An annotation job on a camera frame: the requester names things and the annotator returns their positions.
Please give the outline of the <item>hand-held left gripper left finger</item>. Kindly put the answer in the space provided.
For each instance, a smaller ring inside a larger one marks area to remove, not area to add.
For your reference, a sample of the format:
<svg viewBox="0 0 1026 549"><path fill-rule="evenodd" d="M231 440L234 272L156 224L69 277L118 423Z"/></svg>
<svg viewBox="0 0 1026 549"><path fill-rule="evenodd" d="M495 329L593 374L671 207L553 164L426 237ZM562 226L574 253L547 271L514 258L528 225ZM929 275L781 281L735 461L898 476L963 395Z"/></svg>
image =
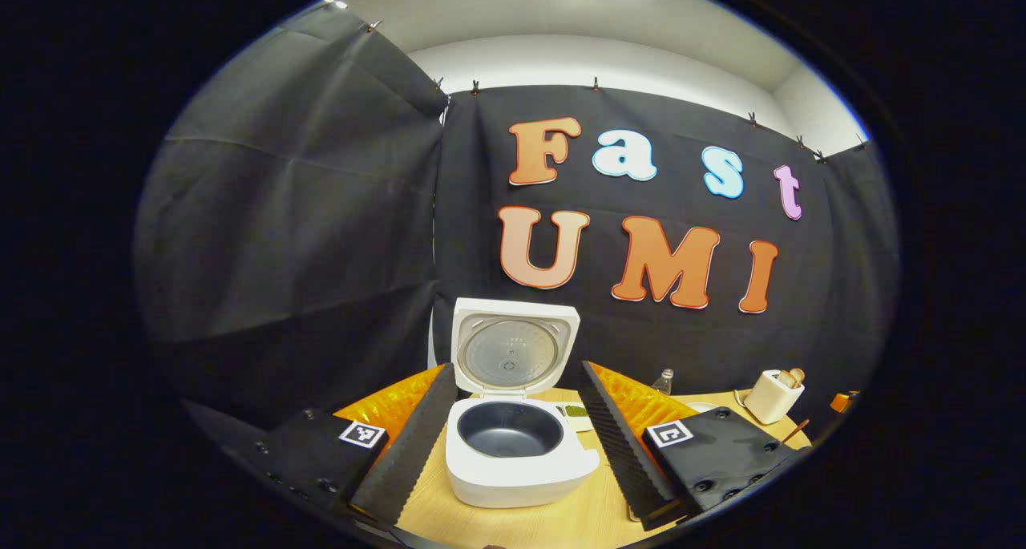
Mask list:
<svg viewBox="0 0 1026 549"><path fill-rule="evenodd" d="M334 413L301 411L230 450L317 511L394 526L455 399L453 366L443 364Z"/></svg>

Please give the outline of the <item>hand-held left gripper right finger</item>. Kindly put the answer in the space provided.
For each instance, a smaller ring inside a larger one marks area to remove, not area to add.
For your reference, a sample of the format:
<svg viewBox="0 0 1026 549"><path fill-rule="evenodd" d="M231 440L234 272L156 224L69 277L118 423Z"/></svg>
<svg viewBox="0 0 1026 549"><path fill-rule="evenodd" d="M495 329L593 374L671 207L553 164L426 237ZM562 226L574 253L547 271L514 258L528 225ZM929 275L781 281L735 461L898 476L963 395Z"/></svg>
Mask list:
<svg viewBox="0 0 1026 549"><path fill-rule="evenodd" d="M646 531L743 497L806 455L729 407L696 413L623 374L582 367L580 400Z"/></svg>

